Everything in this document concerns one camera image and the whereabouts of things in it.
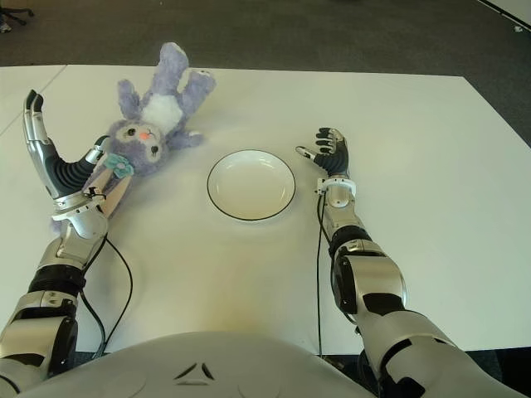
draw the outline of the chair leg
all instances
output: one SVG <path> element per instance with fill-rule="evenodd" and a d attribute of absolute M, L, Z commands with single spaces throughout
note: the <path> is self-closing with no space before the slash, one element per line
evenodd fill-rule
<path fill-rule="evenodd" d="M 9 12 L 5 12 L 4 15 L 5 15 L 6 17 L 8 17 L 9 19 L 12 19 L 12 20 L 14 20 L 14 21 L 17 21 L 19 24 L 21 24 L 21 25 L 23 25 L 23 26 L 27 24 L 26 21 L 24 21 L 23 19 L 17 18 L 17 17 L 15 17 L 14 15 L 11 15 Z"/>
<path fill-rule="evenodd" d="M 17 14 L 17 13 L 20 13 L 20 12 L 27 12 L 27 15 L 29 15 L 30 17 L 34 17 L 35 14 L 33 13 L 33 11 L 30 9 L 30 8 L 5 8 L 5 7 L 2 7 L 2 11 L 6 14 Z"/>

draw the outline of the wire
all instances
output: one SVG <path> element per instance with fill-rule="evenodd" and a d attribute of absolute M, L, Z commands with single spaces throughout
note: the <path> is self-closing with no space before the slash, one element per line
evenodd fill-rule
<path fill-rule="evenodd" d="M 107 344 L 109 344 L 110 338 L 112 337 L 114 331 L 118 327 L 119 322 L 122 320 L 122 317 L 124 316 L 125 311 L 127 310 L 129 303 L 131 302 L 131 297 L 133 296 L 133 274 L 131 273 L 131 268 L 129 267 L 129 264 L 127 264 L 127 261 L 125 260 L 125 258 L 122 256 L 119 250 L 116 249 L 116 246 L 112 244 L 112 242 L 107 238 L 107 236 L 105 236 L 105 241 L 110 245 L 110 247 L 113 248 L 116 254 L 122 259 L 122 262 L 124 263 L 125 268 L 127 269 L 127 274 L 129 275 L 129 296 L 127 297 L 127 301 L 125 302 L 124 309 L 122 309 L 122 312 L 118 317 L 118 320 L 114 324 L 113 328 L 110 330 L 109 336 L 107 337 L 107 340 L 105 341 L 104 349 L 107 348 Z"/>
<path fill-rule="evenodd" d="M 101 241 L 100 247 L 95 252 L 95 254 L 92 256 L 92 258 L 89 260 L 89 262 L 87 263 L 86 267 L 83 269 L 83 275 L 86 274 L 86 272 L 92 266 L 92 264 L 94 263 L 94 261 L 96 260 L 98 255 L 100 255 L 100 252 L 103 249 L 103 246 L 105 245 L 105 243 L 108 243 L 110 245 L 110 247 L 113 248 L 113 250 L 116 252 L 116 254 L 121 258 L 122 262 L 125 265 L 125 268 L 127 269 L 127 273 L 128 273 L 128 276 L 129 276 L 129 295 L 128 295 L 127 301 L 125 302 L 125 306 L 122 309 L 122 312 L 120 313 L 120 315 L 118 317 L 118 320 L 116 321 L 116 323 L 114 324 L 113 328 L 111 329 L 111 331 L 109 333 L 109 336 L 106 337 L 105 327 L 103 326 L 103 323 L 101 322 L 101 319 L 98 316 L 98 313 L 90 305 L 89 300 L 85 296 L 85 292 L 83 291 L 83 289 L 80 291 L 81 300 L 83 301 L 83 304 L 86 306 L 86 308 L 89 310 L 90 315 L 92 315 L 92 317 L 94 318 L 94 320 L 98 324 L 98 328 L 100 329 L 100 333 L 101 333 L 100 345 L 98 346 L 98 350 L 92 356 L 92 359 L 96 359 L 96 358 L 99 358 L 99 357 L 103 356 L 103 354 L 105 352 L 105 349 L 107 348 L 107 345 L 109 344 L 110 338 L 112 337 L 112 335 L 114 334 L 114 331 L 116 330 L 116 328 L 118 327 L 120 321 L 122 320 L 122 317 L 124 316 L 125 311 L 127 310 L 128 306 L 129 306 L 129 303 L 131 301 L 131 297 L 133 296 L 133 274 L 131 273 L 131 268 L 129 267 L 129 264 L 127 264 L 127 261 L 125 260 L 125 258 L 122 256 L 122 254 L 116 248 L 116 246 L 113 245 L 113 243 L 107 238 L 107 235 L 104 236 L 103 240 Z"/>
<path fill-rule="evenodd" d="M 87 300 L 83 289 L 80 291 L 80 296 L 81 296 L 81 300 L 83 301 L 83 304 L 86 306 L 86 309 L 89 310 L 90 315 L 92 315 L 92 318 L 94 318 L 94 320 L 98 324 L 98 328 L 100 329 L 100 333 L 101 333 L 100 345 L 98 346 L 98 350 L 92 356 L 92 359 L 96 359 L 98 357 L 101 357 L 101 355 L 98 355 L 98 353 L 100 352 L 100 350 L 103 348 L 105 344 L 105 328 L 97 312 L 92 308 L 92 306 L 89 303 L 89 300 Z"/>
<path fill-rule="evenodd" d="M 319 240 L 317 243 L 317 336 L 319 340 L 319 356 L 323 357 L 323 341 L 321 338 L 321 289 L 320 289 L 320 283 L 319 283 L 319 257 L 321 255 L 321 239 L 323 237 L 323 228 L 322 228 L 322 220 L 323 220 L 323 213 L 324 213 L 324 206 L 321 210 L 321 217 L 319 218 L 319 207 L 321 205 L 322 197 L 319 196 L 319 199 L 317 200 L 317 218 L 319 220 Z"/>
<path fill-rule="evenodd" d="M 81 271 L 83 273 L 83 276 L 85 276 L 86 274 L 86 271 L 89 270 L 90 266 L 92 265 L 92 263 L 94 263 L 94 261 L 96 260 L 96 258 L 98 257 L 98 255 L 100 255 L 100 252 L 101 250 L 103 249 L 103 246 L 105 246 L 105 241 L 107 240 L 107 234 L 105 234 L 105 236 L 103 237 L 103 239 L 101 240 L 101 244 L 100 244 L 100 247 L 98 247 L 98 250 L 94 253 L 94 255 L 90 258 L 89 262 L 86 263 L 86 266 L 85 268 Z"/>
<path fill-rule="evenodd" d="M 348 319 L 348 321 L 349 321 L 351 324 L 353 324 L 353 325 L 356 324 L 356 321 L 354 321 L 354 320 L 350 317 L 350 315 L 348 315 L 347 313 L 343 313 L 343 315 L 346 317 L 346 319 Z"/>
<path fill-rule="evenodd" d="M 321 206 L 321 201 L 323 202 L 323 209 L 321 210 L 321 214 L 319 214 L 319 208 Z M 324 207 L 326 206 L 326 193 L 323 196 L 319 196 L 319 199 L 317 201 L 317 220 L 319 220 L 319 228 L 320 231 L 323 233 L 324 238 L 326 239 L 327 243 L 330 245 L 330 238 L 326 234 L 326 231 L 324 230 L 323 226 L 323 215 L 324 215 Z"/>

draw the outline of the floor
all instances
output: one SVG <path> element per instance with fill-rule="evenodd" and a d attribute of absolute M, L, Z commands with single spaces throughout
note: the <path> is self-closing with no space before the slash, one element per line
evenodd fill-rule
<path fill-rule="evenodd" d="M 516 32 L 476 0 L 2 4 L 31 7 L 36 16 L 25 27 L 10 22 L 12 32 L 0 35 L 0 66 L 154 65 L 162 42 L 175 41 L 198 67 L 462 75 L 531 146 L 531 33 Z M 529 349 L 470 355 L 492 376 L 531 393 L 521 376 Z M 329 360 L 356 378 L 355 357 Z"/>

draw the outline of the stuffed toy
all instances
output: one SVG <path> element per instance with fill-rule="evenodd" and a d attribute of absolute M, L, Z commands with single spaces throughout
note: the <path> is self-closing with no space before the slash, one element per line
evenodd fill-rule
<path fill-rule="evenodd" d="M 165 43 L 151 86 L 142 99 L 129 80 L 118 83 L 124 119 L 110 126 L 110 150 L 85 184 L 86 190 L 95 187 L 107 196 L 102 211 L 108 217 L 137 179 L 159 170 L 171 151 L 202 141 L 202 135 L 187 131 L 185 126 L 216 82 L 208 72 L 192 70 L 179 92 L 177 87 L 187 68 L 184 51 L 175 43 Z"/>

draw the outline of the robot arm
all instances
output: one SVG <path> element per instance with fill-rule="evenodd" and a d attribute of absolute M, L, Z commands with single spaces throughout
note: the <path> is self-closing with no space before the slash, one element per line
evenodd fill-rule
<path fill-rule="evenodd" d="M 484 373 L 428 318 L 406 310 L 398 266 L 356 216 L 348 150 L 335 129 L 320 129 L 321 154 L 297 147 L 328 174 L 318 181 L 326 197 L 324 230 L 332 258 L 332 290 L 339 310 L 352 317 L 374 375 L 386 397 L 522 396 Z"/>
<path fill-rule="evenodd" d="M 14 396 L 68 369 L 76 348 L 77 295 L 85 286 L 84 268 L 107 233 L 100 211 L 103 196 L 82 189 L 103 156 L 107 137 L 76 163 L 57 154 L 42 121 L 43 98 L 31 91 L 23 123 L 28 151 L 54 201 L 53 219 L 61 234 L 46 248 L 29 289 L 0 334 L 0 397 Z"/>

